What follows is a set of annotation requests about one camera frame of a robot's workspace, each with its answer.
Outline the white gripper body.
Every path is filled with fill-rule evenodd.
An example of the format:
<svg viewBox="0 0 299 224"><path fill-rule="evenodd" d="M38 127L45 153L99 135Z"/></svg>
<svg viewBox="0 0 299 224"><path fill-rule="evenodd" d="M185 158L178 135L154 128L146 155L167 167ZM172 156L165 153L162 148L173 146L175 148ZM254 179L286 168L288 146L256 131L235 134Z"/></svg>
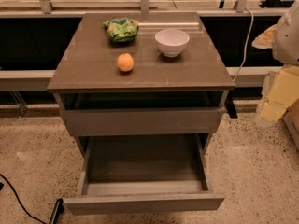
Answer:
<svg viewBox="0 0 299 224"><path fill-rule="evenodd" d="M274 82L266 95L263 108L277 106L287 109L299 99L299 67L284 65L275 75Z"/></svg>

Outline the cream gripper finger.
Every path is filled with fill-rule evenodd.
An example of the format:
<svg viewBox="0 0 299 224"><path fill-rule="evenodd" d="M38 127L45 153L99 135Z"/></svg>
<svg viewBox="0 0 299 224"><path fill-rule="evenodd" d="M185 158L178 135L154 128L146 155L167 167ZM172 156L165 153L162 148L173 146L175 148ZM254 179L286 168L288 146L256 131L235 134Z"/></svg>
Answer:
<svg viewBox="0 0 299 224"><path fill-rule="evenodd" d="M275 125L285 113L286 108L283 106L260 102L256 109L254 121L259 127L271 127Z"/></svg>
<svg viewBox="0 0 299 224"><path fill-rule="evenodd" d="M267 28L253 40L252 46L256 49L271 49L276 28L275 24Z"/></svg>

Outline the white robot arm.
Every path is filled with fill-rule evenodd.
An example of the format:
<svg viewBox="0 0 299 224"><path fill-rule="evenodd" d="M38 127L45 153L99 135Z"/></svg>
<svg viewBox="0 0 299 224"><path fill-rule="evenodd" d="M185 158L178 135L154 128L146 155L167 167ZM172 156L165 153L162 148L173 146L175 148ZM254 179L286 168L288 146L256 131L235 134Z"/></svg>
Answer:
<svg viewBox="0 0 299 224"><path fill-rule="evenodd" d="M299 0L292 3L277 24L256 37L252 46L271 49L273 58L283 63L258 109L261 119L277 122L299 99Z"/></svg>

